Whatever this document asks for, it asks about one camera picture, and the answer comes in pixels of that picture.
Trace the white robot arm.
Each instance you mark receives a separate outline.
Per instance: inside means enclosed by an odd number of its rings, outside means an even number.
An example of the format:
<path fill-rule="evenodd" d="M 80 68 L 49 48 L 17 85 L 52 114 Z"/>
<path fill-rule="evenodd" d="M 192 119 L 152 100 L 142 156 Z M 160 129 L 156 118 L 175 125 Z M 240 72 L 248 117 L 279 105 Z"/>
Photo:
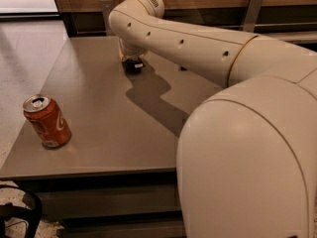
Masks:
<path fill-rule="evenodd" d="M 125 0 L 109 25 L 123 56 L 150 51 L 222 88 L 193 111 L 178 141 L 187 238 L 313 238 L 316 54 L 163 13 L 162 0 Z"/>

